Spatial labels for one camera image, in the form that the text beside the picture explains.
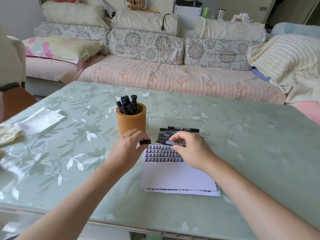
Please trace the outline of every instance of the pen holder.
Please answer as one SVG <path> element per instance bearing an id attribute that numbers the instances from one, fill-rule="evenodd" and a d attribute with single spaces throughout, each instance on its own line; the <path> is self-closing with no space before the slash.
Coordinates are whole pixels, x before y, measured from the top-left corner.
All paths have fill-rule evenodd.
<path id="1" fill-rule="evenodd" d="M 117 113 L 119 134 L 122 136 L 128 130 L 137 129 L 139 131 L 146 131 L 146 118 L 147 118 L 147 109 L 146 106 L 142 103 L 138 103 L 138 114 L 135 115 L 125 115 L 120 113 L 119 108 L 115 110 Z"/>

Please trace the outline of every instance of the hand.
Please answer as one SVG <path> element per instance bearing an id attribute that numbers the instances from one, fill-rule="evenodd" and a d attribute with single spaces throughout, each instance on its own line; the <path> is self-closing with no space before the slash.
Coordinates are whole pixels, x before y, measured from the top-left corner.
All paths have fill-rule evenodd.
<path id="1" fill-rule="evenodd" d="M 141 145 L 137 148 L 137 144 L 142 140 L 149 140 L 146 132 L 137 129 L 127 131 L 113 146 L 103 166 L 115 167 L 123 170 L 123 174 L 127 173 L 149 146 Z"/>
<path id="2" fill-rule="evenodd" d="M 204 171 L 208 162 L 217 158 L 217 155 L 214 154 L 208 144 L 198 134 L 179 131 L 169 140 L 186 143 L 186 147 L 174 145 L 172 149 L 179 153 L 183 157 L 183 160 L 193 168 Z"/>

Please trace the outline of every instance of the floral pillow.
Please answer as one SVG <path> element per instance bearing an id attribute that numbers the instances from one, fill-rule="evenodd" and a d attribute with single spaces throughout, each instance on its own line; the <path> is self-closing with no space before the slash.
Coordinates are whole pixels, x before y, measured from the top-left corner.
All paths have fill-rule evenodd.
<path id="1" fill-rule="evenodd" d="M 68 36 L 43 36 L 23 40 L 26 56 L 63 60 L 83 67 L 86 60 L 103 48 L 97 41 Z"/>

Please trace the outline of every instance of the forearm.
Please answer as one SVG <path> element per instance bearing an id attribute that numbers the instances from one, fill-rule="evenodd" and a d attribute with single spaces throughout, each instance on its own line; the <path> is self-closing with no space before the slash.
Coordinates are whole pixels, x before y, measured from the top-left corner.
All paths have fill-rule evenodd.
<path id="1" fill-rule="evenodd" d="M 320 232 L 216 157 L 206 167 L 260 240 L 320 239 Z"/>
<path id="2" fill-rule="evenodd" d="M 95 208 L 123 174 L 112 166 L 101 166 L 17 240 L 78 239 Z"/>

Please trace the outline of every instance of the left hand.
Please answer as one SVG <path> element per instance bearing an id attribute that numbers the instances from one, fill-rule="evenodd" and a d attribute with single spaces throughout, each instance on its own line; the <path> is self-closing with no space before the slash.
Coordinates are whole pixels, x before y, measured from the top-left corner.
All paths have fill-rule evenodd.
<path id="1" fill-rule="evenodd" d="M 149 146 L 141 145 L 137 148 L 137 144 L 142 140 L 149 140 L 146 132 L 137 129 L 127 131 L 113 146 L 102 166 L 115 167 L 114 169 L 127 173 Z"/>

